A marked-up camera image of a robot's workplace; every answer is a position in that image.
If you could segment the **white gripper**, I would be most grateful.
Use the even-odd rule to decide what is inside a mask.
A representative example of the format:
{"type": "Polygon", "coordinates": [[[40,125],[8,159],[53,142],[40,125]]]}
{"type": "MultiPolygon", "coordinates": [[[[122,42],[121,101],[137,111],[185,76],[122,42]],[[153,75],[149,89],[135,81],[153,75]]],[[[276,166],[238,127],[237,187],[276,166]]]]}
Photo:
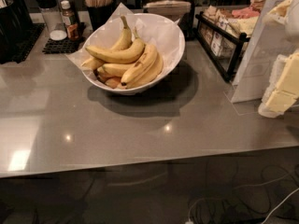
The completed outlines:
{"type": "MultiPolygon", "coordinates": [[[[299,43],[299,0],[284,0],[273,7],[263,23],[285,25],[291,43],[299,43]]],[[[278,55],[269,78],[258,113],[267,118],[283,115],[299,98],[299,53],[278,55]]]]}

